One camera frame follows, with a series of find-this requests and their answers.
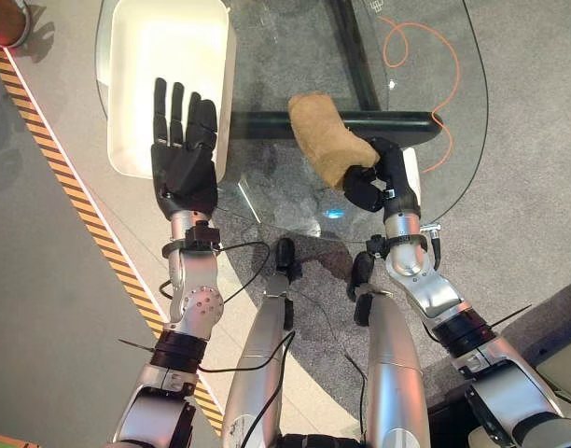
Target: orange cable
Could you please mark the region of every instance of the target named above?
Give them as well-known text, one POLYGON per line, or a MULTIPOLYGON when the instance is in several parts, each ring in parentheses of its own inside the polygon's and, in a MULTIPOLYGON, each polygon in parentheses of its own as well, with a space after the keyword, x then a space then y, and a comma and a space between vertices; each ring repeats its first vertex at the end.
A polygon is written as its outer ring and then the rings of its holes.
POLYGON ((453 98, 453 96, 457 93, 459 87, 460 87, 460 79, 462 78, 462 72, 460 69, 460 62, 457 58, 457 54, 455 53, 455 49, 453 48, 452 44, 449 43, 449 41, 443 37, 443 35, 441 35, 437 30, 434 30, 433 28, 424 25, 423 23, 418 23, 418 22, 413 22, 413 21, 405 21, 402 23, 395 23, 394 21, 392 21, 391 19, 388 19, 384 16, 379 16, 379 19, 389 23, 393 28, 391 29, 391 31, 387 34, 387 37, 385 38, 385 41, 383 43, 383 62, 384 64, 388 67, 388 68, 397 68, 400 67, 401 65, 403 65, 404 62, 406 62, 406 60, 408 59, 408 53, 409 53, 409 44, 408 44, 408 39, 406 38, 406 35, 404 34, 403 28, 409 27, 409 26, 413 26, 416 28, 421 28, 425 31, 427 31, 428 33, 430 33, 431 35, 434 35, 437 39, 439 39, 443 45, 445 45, 450 53, 452 54, 453 57, 453 61, 455 62, 455 82, 453 83, 453 89, 450 92, 450 94, 447 96, 447 98, 445 98, 445 100, 443 100, 441 103, 439 103, 432 111, 431 111, 431 117, 433 118, 433 120, 441 127, 441 129, 443 129, 443 131, 445 131, 445 133, 447 134, 448 138, 449 138, 449 145, 447 146, 447 151, 445 152, 445 154, 443 155, 443 157, 434 165, 429 166, 428 168, 426 168, 425 170, 423 170, 421 172, 421 174, 424 173, 429 173, 431 171, 436 170, 437 168, 439 168, 443 163, 445 163, 446 160, 449 159, 450 155, 452 154, 452 150, 453 150, 453 137, 452 137, 452 133, 450 132, 450 130, 448 129, 447 126, 445 126, 435 115, 442 107, 444 107, 445 105, 447 105, 453 98), (397 63, 391 63, 389 61, 389 58, 387 57, 387 51, 389 49, 389 43, 391 41, 391 36, 395 33, 399 33, 401 38, 404 41, 404 56, 401 58, 401 60, 397 63))

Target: glass table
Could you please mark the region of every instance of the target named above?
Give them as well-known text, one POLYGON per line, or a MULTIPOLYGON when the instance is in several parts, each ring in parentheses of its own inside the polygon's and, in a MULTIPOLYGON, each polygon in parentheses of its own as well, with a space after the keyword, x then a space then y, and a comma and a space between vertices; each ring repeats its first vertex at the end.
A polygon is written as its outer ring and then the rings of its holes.
MULTIPOLYGON (((439 168, 421 176, 423 224, 439 219, 461 198, 478 168, 487 121, 483 70, 461 1, 224 1, 237 55, 219 208, 285 231, 346 242, 383 232, 381 214, 358 209, 314 172, 293 139, 287 102, 297 93, 326 92, 351 131, 412 145, 424 170, 449 148, 431 111, 454 88, 453 54, 461 76, 457 93, 437 110, 453 147, 439 168), (410 24, 391 34, 386 67, 383 43, 392 23, 402 22, 410 24), (408 56, 400 63, 405 42, 408 56)), ((108 42, 117 2, 102 3, 99 48, 108 42)), ((97 77, 104 89, 100 54, 97 77)))

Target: blue light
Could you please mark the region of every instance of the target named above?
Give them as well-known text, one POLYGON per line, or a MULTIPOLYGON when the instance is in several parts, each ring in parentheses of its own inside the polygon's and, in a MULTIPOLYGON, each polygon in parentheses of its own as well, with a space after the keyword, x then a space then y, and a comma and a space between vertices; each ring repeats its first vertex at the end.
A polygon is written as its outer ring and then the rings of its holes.
POLYGON ((339 208, 332 208, 325 212, 325 216, 329 219, 339 219, 340 217, 343 217, 343 215, 345 215, 345 212, 339 208))

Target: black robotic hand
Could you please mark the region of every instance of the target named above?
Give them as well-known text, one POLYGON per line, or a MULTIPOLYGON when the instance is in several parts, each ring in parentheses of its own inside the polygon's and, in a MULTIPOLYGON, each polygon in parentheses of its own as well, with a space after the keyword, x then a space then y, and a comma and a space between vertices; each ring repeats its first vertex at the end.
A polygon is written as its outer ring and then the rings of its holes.
POLYGON ((371 138, 369 143, 380 159, 372 168, 358 165, 348 168, 343 177, 344 196, 369 212, 384 208, 384 218, 409 210, 420 216, 420 206, 408 182, 399 145, 381 137, 371 138), (385 182, 385 190, 372 184, 377 179, 385 182))
POLYGON ((211 100, 193 92, 188 107, 186 133, 182 134, 184 86, 174 84, 172 115, 167 138, 165 92, 167 83, 155 80, 153 116, 154 143, 151 147, 153 184, 157 204, 167 219, 175 212, 192 210, 211 216, 217 206, 217 181, 213 149, 217 115, 211 100))

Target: black table leg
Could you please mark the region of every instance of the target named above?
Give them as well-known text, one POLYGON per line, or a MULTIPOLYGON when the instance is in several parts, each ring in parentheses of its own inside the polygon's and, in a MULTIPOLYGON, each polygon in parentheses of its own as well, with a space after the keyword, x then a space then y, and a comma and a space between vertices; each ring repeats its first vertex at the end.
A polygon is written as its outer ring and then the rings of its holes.
POLYGON ((348 70, 361 110, 380 110, 352 0, 327 0, 348 62, 348 70))

